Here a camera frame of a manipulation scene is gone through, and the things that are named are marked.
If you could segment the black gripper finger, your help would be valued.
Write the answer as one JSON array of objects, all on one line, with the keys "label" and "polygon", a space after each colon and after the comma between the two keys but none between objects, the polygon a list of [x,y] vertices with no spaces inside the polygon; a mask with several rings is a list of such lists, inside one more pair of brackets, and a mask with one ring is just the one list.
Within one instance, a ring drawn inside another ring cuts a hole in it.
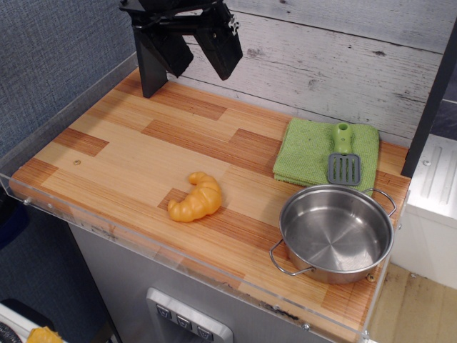
[{"label": "black gripper finger", "polygon": [[238,35],[216,27],[197,29],[194,37],[219,78],[227,80],[243,56]]},{"label": "black gripper finger", "polygon": [[158,62],[175,77],[181,76],[194,59],[183,36],[189,35],[183,29],[161,27],[140,27],[137,29],[140,42]]}]

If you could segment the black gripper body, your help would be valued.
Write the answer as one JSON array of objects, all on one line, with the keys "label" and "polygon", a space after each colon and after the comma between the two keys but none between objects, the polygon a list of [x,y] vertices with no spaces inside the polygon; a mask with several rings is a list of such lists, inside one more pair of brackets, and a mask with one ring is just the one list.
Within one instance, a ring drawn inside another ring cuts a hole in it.
[{"label": "black gripper body", "polygon": [[224,1],[120,1],[139,31],[169,30],[193,34],[199,29],[223,29],[233,35],[238,20]]}]

